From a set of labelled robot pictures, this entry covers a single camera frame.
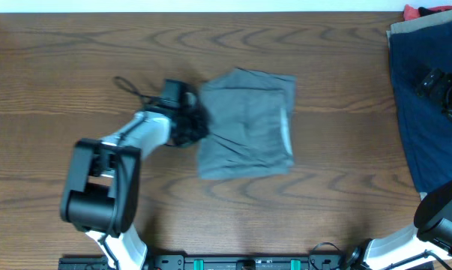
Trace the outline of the grey shorts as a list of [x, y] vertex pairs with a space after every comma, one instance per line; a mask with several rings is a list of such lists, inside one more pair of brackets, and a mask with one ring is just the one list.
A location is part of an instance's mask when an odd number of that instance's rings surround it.
[[204, 180], [289, 173], [296, 77], [236, 68], [203, 84], [209, 134], [197, 155]]

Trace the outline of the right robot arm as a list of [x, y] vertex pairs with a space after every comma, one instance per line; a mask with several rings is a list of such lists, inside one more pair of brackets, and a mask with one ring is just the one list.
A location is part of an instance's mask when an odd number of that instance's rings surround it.
[[[438, 68], [417, 84], [416, 95], [427, 98], [452, 123], [452, 73]], [[340, 269], [419, 269], [432, 261], [445, 269], [452, 259], [452, 180], [426, 195], [412, 225], [387, 237], [357, 246]]]

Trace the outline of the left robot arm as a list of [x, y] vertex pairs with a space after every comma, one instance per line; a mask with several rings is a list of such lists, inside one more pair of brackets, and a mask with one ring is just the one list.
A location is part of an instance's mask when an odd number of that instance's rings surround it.
[[76, 142], [60, 205], [61, 219], [85, 233], [103, 255], [63, 257], [59, 269], [152, 269], [148, 247], [133, 224], [142, 162], [160, 146], [188, 147], [208, 133], [191, 85], [166, 79], [159, 95], [151, 96], [124, 77], [112, 81], [137, 96], [141, 107], [110, 135]]

